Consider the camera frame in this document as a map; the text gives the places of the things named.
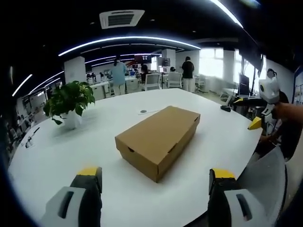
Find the air conditioning vent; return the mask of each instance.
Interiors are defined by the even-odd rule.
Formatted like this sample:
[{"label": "air conditioning vent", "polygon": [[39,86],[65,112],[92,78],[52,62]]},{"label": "air conditioning vent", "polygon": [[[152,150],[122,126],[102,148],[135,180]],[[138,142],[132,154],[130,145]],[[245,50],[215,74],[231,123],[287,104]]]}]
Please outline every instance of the air conditioning vent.
[{"label": "air conditioning vent", "polygon": [[100,13],[102,29],[114,27],[136,26],[144,14],[144,10],[116,10]]}]

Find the round table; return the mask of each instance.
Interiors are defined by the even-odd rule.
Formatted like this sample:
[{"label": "round table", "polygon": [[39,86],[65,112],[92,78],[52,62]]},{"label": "round table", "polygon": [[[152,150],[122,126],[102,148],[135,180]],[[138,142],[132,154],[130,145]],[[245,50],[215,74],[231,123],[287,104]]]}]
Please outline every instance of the round table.
[{"label": "round table", "polygon": [[[200,113],[201,121],[183,154],[155,183],[122,159],[114,138],[168,105]],[[20,145],[15,153],[10,176],[21,203],[35,220],[78,171],[100,166],[101,226],[182,227],[207,210],[209,169],[228,169],[238,178],[261,135],[261,130],[247,130],[251,121],[244,116],[177,88],[103,99],[90,105],[82,119],[82,125],[72,131],[50,119],[38,124],[24,138],[40,127],[33,147]]]}]

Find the small object on table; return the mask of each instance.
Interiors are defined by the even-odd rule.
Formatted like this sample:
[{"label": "small object on table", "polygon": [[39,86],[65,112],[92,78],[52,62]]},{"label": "small object on table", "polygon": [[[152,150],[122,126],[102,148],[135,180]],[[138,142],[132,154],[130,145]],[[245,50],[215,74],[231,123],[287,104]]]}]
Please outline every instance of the small object on table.
[{"label": "small object on table", "polygon": [[220,108],[221,108],[221,110],[224,110],[224,111],[227,111],[227,112],[231,111],[231,108],[227,105],[222,105]]}]

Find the led light strip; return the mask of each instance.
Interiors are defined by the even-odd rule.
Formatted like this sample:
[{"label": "led light strip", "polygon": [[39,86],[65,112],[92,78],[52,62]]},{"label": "led light strip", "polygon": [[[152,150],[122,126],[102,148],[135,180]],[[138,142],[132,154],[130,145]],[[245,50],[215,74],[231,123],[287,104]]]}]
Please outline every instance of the led light strip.
[{"label": "led light strip", "polygon": [[33,74],[30,74],[26,79],[19,85],[19,87],[15,90],[15,92],[12,94],[12,96],[15,96],[15,94],[19,91],[19,89],[25,84],[25,82],[28,81],[29,78],[32,77]]},{"label": "led light strip", "polygon": [[[134,58],[122,59],[121,61],[131,61],[131,60],[134,60]],[[97,65],[104,65],[104,64],[109,64],[109,63],[112,63],[112,62],[114,62],[114,61],[103,62],[103,63],[97,64]]]},{"label": "led light strip", "polygon": [[[160,53],[130,53],[130,54],[122,54],[120,56],[130,56],[130,55],[162,55]],[[95,60],[91,60],[91,61],[87,61],[85,62],[86,63],[90,63],[90,62],[93,62],[93,61],[99,61],[99,60],[103,60],[103,59],[107,59],[107,58],[115,58],[116,56],[110,56],[110,57],[105,57],[105,58],[98,58],[98,59],[95,59]]]},{"label": "led light strip", "polygon": [[243,25],[240,23],[240,21],[218,0],[210,0],[213,4],[215,4],[217,7],[219,7],[224,13],[226,13],[236,24],[238,24],[241,28],[243,28]]},{"label": "led light strip", "polygon": [[58,79],[53,80],[52,82],[50,82],[50,83],[48,83],[47,85],[45,85],[44,88],[46,88],[48,85],[50,85],[50,84],[56,82],[56,81],[59,80],[59,79],[61,79],[61,78],[58,78]]},{"label": "led light strip", "polygon": [[59,74],[61,74],[61,73],[63,73],[63,72],[64,72],[64,71],[59,72],[59,73],[57,73],[56,75],[54,75],[54,76],[48,78],[46,81],[44,81],[44,82],[42,82],[41,84],[39,84],[37,87],[35,87],[33,90],[31,90],[31,92],[29,92],[29,95],[32,94],[38,87],[40,87],[41,85],[43,85],[44,83],[46,83],[46,82],[49,81],[50,79],[52,79],[52,78],[58,76]]},{"label": "led light strip", "polygon": [[182,45],[186,45],[186,46],[190,46],[193,48],[197,48],[197,49],[201,49],[198,46],[194,46],[192,44],[187,44],[178,40],[173,40],[173,39],[166,39],[166,38],[160,38],[160,37],[151,37],[151,36],[120,36],[120,37],[111,37],[111,38],[106,38],[106,39],[99,39],[99,40],[95,40],[86,44],[82,44],[76,47],[73,47],[67,51],[64,51],[62,53],[60,53],[58,56],[62,56],[65,55],[66,53],[69,53],[71,51],[77,50],[83,46],[87,46],[87,45],[91,45],[91,44],[97,44],[97,43],[102,43],[102,42],[106,42],[106,41],[112,41],[112,40],[124,40],[124,39],[152,39],[152,40],[160,40],[160,41],[168,41],[168,42],[172,42],[172,43],[178,43],[178,44],[182,44]]}]

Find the potted plant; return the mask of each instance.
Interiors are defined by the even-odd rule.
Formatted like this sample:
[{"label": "potted plant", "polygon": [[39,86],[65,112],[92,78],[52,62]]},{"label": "potted plant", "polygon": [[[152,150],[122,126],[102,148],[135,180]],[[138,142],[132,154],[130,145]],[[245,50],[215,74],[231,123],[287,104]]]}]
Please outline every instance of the potted plant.
[{"label": "potted plant", "polygon": [[95,103],[93,94],[88,83],[74,81],[57,87],[43,110],[56,124],[60,125],[62,121],[54,119],[54,116],[63,119],[68,129],[75,129],[82,122],[83,110],[88,104]]}]

